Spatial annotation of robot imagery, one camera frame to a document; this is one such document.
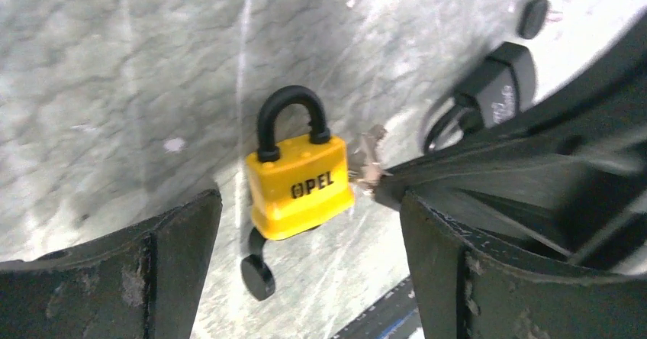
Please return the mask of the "copper small key set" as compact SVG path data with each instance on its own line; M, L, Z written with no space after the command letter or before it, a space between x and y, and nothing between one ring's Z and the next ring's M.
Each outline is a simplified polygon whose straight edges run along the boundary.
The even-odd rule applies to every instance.
M387 130L380 124L362 132L347 154L349 181L367 196L373 196L383 176L390 176L381 164L378 148Z

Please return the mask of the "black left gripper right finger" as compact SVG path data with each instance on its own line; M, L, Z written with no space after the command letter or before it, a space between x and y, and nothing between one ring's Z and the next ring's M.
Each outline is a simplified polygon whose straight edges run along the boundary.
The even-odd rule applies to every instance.
M644 338L646 278L542 257L413 192L401 228L428 338Z

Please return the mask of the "black padlock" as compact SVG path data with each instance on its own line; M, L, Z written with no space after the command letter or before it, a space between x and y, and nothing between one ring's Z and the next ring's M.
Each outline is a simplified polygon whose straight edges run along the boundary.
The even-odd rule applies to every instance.
M503 42L453 88L453 106L425 136L423 152L448 147L456 134L464 139L509 121L533 106L536 87L530 49Z

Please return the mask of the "yellow padlock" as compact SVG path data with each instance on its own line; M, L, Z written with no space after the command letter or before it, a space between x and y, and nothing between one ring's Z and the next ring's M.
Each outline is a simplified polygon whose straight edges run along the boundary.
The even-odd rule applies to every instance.
M277 140L276 121L291 105L309 114L306 134ZM280 241L315 228L351 208L346 142L331 133L324 106L304 86L272 93L256 120L257 149L246 159L251 221L266 239Z

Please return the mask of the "black key fob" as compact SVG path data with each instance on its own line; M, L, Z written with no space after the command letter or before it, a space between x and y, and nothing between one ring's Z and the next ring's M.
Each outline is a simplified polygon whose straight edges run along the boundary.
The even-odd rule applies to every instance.
M517 25L517 36L532 40L547 23L560 22L563 11L554 9L549 0L528 0L524 3Z

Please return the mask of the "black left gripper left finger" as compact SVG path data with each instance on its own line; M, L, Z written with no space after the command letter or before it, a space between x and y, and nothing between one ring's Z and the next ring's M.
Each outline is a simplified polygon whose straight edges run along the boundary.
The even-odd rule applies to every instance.
M1 264L3 338L187 338L222 210L216 189L84 244Z

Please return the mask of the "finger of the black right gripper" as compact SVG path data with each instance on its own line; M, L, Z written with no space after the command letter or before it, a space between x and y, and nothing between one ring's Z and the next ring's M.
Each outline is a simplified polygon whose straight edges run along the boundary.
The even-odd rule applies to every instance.
M515 119L392 167L375 200L406 192L572 265L645 270L646 20Z

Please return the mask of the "black key of yellow padlock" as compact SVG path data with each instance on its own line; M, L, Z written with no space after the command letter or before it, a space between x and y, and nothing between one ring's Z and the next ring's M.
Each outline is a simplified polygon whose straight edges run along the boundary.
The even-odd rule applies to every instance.
M247 241L248 255L240 262L243 283L247 291L260 302L275 292L274 276L263 258L266 241L257 228L252 228Z

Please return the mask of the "black base frame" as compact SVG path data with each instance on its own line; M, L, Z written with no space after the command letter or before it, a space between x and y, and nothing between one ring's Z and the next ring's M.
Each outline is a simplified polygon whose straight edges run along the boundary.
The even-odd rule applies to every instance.
M411 278L399 282L332 338L424 338Z

